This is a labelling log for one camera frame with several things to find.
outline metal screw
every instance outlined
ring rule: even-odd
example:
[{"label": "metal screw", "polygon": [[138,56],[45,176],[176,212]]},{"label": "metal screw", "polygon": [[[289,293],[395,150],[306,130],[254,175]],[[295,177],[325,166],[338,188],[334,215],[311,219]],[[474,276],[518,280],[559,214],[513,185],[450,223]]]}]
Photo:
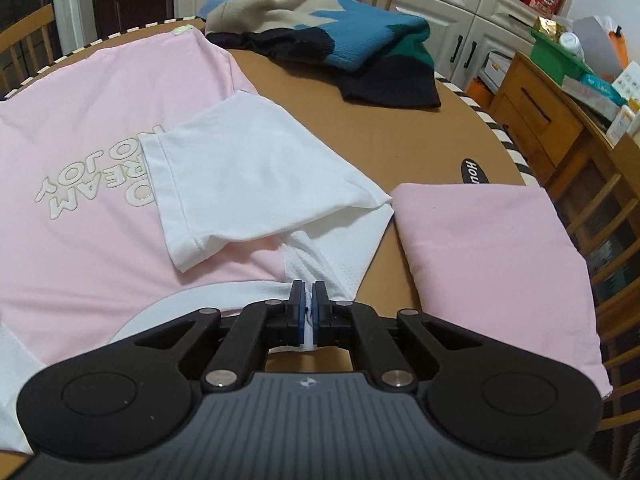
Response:
[{"label": "metal screw", "polygon": [[389,386],[402,388],[414,380],[414,375],[404,370],[389,370],[382,374],[382,381]]},{"label": "metal screw", "polygon": [[238,380],[238,376],[231,370],[213,370],[205,375],[204,379],[211,386],[217,388],[224,388],[225,386],[231,386]]}]

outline round black disc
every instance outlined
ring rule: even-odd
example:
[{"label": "round black disc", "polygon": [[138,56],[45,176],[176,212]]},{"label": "round black disc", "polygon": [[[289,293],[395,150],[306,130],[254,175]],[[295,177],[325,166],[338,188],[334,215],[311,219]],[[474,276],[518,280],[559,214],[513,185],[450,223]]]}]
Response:
[{"label": "round black disc", "polygon": [[164,440],[186,420],[191,402],[190,385],[169,355],[124,345],[44,369],[20,392],[17,414],[35,449],[103,460]]},{"label": "round black disc", "polygon": [[475,450],[518,459],[557,456],[581,445],[600,420],[591,380],[556,361],[482,346],[450,352],[440,365],[428,408],[447,433]]}]

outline wooden drawer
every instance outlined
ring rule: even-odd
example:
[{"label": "wooden drawer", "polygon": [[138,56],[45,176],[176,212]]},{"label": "wooden drawer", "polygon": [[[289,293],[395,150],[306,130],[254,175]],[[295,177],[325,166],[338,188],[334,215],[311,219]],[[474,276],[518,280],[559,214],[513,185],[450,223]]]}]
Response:
[{"label": "wooden drawer", "polygon": [[521,62],[511,65],[504,94],[558,166],[582,131],[582,123],[537,75]]},{"label": "wooden drawer", "polygon": [[515,106],[503,94],[498,95],[491,110],[495,122],[508,131],[515,145],[527,159],[531,171],[544,186],[555,173],[556,168],[531,128],[527,126]]}]

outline round table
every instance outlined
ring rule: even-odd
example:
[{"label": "round table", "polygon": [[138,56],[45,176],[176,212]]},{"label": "round table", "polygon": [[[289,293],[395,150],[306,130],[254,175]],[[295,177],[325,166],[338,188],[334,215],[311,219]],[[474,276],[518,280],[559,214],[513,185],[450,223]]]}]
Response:
[{"label": "round table", "polygon": [[[169,32],[185,24],[204,28],[204,22],[198,19],[169,20],[98,40],[63,56],[36,79],[25,81],[18,91],[100,48]],[[468,158],[480,165],[491,183],[523,185],[527,180],[528,184],[535,185],[525,161],[506,134],[497,124],[492,124],[491,117],[472,99],[444,78],[437,77],[442,102],[438,110],[383,108],[344,102],[330,76],[321,68],[273,62],[247,51],[232,51],[232,54],[261,95],[284,107],[386,192],[405,182],[462,183],[461,167]],[[393,222],[386,230],[356,299],[388,317],[395,317],[401,308],[420,308]],[[348,352],[337,348],[306,354],[275,354],[267,364],[267,370],[280,371],[350,369]],[[0,478],[23,461],[23,456],[0,453]]]}]

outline pink t-shirt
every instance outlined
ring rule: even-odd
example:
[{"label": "pink t-shirt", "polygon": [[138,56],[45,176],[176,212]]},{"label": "pink t-shirt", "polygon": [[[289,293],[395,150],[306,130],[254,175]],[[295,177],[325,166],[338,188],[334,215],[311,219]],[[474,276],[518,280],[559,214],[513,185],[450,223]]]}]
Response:
[{"label": "pink t-shirt", "polygon": [[0,104],[0,322],[44,364],[106,344],[186,288],[284,280],[273,237],[178,272],[136,138],[237,90],[256,93],[188,30],[98,50]]}]

